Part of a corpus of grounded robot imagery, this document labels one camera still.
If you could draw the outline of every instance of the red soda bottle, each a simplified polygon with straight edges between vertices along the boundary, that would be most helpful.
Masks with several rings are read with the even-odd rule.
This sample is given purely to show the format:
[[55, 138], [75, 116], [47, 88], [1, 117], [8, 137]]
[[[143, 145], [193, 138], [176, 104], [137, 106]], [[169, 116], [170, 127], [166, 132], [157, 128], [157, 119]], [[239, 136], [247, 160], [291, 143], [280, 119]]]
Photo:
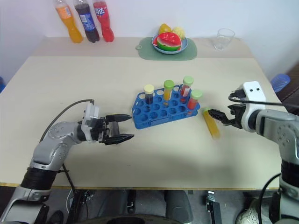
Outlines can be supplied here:
[[110, 18], [107, 4], [102, 0], [93, 0], [93, 7], [99, 22], [101, 23], [103, 38], [106, 42], [114, 40], [114, 34], [110, 28]]

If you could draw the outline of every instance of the table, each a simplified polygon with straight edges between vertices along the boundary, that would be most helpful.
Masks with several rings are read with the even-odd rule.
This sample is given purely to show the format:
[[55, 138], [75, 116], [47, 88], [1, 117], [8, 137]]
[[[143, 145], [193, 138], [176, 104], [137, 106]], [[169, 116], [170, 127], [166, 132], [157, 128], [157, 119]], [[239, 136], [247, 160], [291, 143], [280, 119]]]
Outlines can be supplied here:
[[[201, 89], [202, 107], [229, 115], [228, 95], [240, 84], [258, 81], [268, 101], [279, 102], [248, 47], [235, 39], [216, 51], [208, 39], [194, 39], [198, 57], [190, 61], [147, 61], [138, 57], [140, 38], [113, 43], [72, 44], [67, 38], [46, 38], [0, 94], [0, 181], [19, 184], [46, 126], [69, 104], [95, 99], [100, 115], [131, 114], [145, 84], [164, 80], [180, 84], [185, 75]], [[59, 121], [79, 121], [80, 104]], [[272, 107], [284, 111], [283, 107]], [[201, 111], [195, 117], [137, 130], [133, 120], [120, 123], [121, 133], [135, 137], [120, 145], [83, 142], [65, 161], [79, 189], [260, 189], [280, 172], [278, 146], [256, 133], [218, 123], [213, 140]], [[69, 187], [65, 175], [53, 184]], [[278, 181], [270, 187], [278, 187]]]

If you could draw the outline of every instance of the blue plate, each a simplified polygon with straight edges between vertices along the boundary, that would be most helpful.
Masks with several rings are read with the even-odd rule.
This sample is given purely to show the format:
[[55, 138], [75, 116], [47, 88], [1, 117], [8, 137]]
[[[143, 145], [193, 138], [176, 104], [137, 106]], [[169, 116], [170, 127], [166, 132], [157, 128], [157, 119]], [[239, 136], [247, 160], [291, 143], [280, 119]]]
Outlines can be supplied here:
[[188, 40], [187, 40], [187, 38], [185, 38], [185, 39], [182, 40], [182, 48], [181, 48], [181, 50], [177, 50], [177, 51], [166, 51], [166, 50], [161, 50], [160, 48], [158, 48], [157, 46], [154, 45], [154, 40], [155, 40], [157, 37], [158, 37], [158, 35], [154, 36], [153, 39], [151, 40], [151, 43], [153, 44], [154, 48], [155, 48], [157, 51], [159, 51], [159, 52], [161, 52], [161, 53], [163, 53], [163, 54], [167, 54], [167, 55], [175, 55], [175, 54], [180, 53], [180, 52], [182, 52], [183, 50], [185, 50], [186, 47], [188, 46]]

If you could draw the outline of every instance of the toy watermelon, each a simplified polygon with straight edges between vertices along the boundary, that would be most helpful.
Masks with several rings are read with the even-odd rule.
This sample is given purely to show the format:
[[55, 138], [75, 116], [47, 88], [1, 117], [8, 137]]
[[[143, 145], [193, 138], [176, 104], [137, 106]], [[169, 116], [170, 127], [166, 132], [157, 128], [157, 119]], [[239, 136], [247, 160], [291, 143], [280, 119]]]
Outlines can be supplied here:
[[181, 38], [173, 32], [161, 33], [157, 38], [158, 47], [161, 50], [176, 51], [181, 48]]

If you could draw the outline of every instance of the blue test tube rack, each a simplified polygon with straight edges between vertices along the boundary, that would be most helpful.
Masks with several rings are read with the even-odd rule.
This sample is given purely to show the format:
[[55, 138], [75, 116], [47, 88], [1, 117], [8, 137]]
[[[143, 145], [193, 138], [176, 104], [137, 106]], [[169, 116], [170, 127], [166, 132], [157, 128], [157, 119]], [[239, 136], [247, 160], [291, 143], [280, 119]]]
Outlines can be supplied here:
[[187, 108], [191, 90], [188, 96], [180, 94], [182, 85], [175, 85], [170, 100], [163, 99], [164, 88], [154, 91], [153, 104], [145, 102], [145, 93], [137, 95], [132, 107], [133, 120], [137, 129], [143, 129], [179, 119], [189, 118], [197, 115], [200, 105], [197, 103], [194, 110]]

